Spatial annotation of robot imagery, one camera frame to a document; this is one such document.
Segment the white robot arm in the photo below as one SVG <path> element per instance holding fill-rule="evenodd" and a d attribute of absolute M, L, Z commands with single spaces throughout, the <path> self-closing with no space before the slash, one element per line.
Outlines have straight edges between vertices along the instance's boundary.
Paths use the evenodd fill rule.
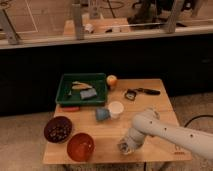
<path fill-rule="evenodd" d="M 130 154 L 141 148 L 147 136 L 157 136 L 183 147 L 199 156 L 213 160 L 213 134 L 175 126 L 159 120 L 159 114 L 148 108 L 137 113 L 131 127 L 120 140 L 122 154 Z"/>

